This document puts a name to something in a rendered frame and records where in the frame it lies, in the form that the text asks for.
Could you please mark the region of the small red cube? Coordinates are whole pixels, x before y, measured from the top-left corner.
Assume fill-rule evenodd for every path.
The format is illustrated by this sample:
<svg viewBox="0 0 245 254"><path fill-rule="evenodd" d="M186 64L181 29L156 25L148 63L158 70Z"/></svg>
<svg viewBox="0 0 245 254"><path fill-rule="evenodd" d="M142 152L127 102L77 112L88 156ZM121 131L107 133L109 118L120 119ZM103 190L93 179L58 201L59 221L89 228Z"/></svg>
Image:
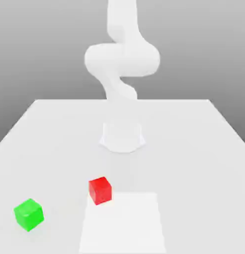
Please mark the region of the small red cube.
<svg viewBox="0 0 245 254"><path fill-rule="evenodd" d="M112 186L106 177L88 181L88 190L95 205L112 200Z"/></svg>

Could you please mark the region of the small green cube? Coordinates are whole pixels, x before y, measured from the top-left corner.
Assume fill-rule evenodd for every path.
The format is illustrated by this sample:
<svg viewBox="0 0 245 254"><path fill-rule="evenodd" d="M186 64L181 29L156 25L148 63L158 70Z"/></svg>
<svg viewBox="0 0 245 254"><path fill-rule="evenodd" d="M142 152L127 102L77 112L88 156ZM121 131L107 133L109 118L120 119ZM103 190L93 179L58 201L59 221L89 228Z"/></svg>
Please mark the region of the small green cube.
<svg viewBox="0 0 245 254"><path fill-rule="evenodd" d="M44 221L42 206L29 198L13 209L17 223L27 232L30 232Z"/></svg>

